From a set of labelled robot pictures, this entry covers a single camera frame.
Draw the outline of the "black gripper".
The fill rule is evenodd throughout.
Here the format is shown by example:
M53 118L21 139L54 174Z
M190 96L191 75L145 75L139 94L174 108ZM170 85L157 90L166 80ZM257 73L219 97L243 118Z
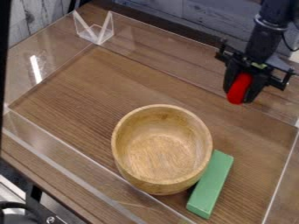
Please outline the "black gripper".
M258 64L242 52L229 53L226 48L227 44L223 43L215 55L215 58L225 63L227 68L223 81L226 93L230 91L241 71L261 72L253 78L246 92L245 103L251 103L267 86L273 86L282 91L286 90L287 83L295 75L295 70L277 56L271 56L265 63Z

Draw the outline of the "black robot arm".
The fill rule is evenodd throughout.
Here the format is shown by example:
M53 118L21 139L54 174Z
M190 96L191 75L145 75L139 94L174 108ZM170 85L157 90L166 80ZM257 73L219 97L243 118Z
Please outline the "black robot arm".
M223 91L233 104L251 103L265 87L285 91L295 70L277 56L281 42L291 52L299 51L286 41L289 25L299 29L299 0L263 0L255 15L255 27L245 50L226 52L227 41L222 41L215 58L226 65Z

